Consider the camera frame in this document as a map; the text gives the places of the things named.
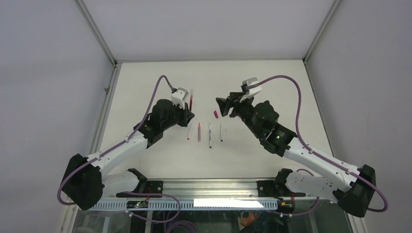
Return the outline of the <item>pink highlighter pen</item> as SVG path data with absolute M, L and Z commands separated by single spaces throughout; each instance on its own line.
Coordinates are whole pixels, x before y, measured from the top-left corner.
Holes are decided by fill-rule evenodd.
M 201 123 L 198 123 L 198 127 L 197 127 L 197 141 L 201 142 L 201 135 L 202 135 L 202 130 L 201 130 Z

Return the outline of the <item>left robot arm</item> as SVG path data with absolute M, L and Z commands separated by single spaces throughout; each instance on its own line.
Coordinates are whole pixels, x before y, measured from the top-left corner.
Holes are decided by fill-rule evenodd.
M 58 201 L 63 205 L 69 204 L 61 198 L 64 193 L 72 200 L 70 204 L 88 210 L 101 198 L 111 195 L 129 192 L 134 197 L 143 196 L 146 178 L 138 170 L 130 168 L 114 175 L 110 172 L 126 159 L 158 142 L 165 130 L 175 125 L 187 127 L 194 116 L 186 102 L 180 105 L 167 99 L 158 100 L 129 136 L 104 151 L 71 157 L 58 188 Z

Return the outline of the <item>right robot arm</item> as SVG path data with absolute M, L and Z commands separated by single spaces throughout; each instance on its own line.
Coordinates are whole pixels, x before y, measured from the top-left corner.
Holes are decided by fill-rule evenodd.
M 279 114 L 269 101 L 253 105 L 253 98 L 241 99 L 241 92 L 216 98 L 222 116 L 239 117 L 269 153 L 304 165 L 318 174 L 307 176 L 283 168 L 274 180 L 274 190 L 285 197 L 305 193 L 331 200 L 347 213 L 365 217 L 375 190 L 375 170 L 369 165 L 357 167 L 323 152 L 311 151 L 297 133 L 277 122 Z

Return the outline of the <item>dark red gel pen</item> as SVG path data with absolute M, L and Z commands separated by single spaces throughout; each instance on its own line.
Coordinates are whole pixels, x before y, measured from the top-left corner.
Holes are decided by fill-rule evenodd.
M 193 94 L 194 94 L 194 89 L 192 88 L 190 90 L 190 99 L 189 99 L 189 110 L 192 111 L 193 107 Z

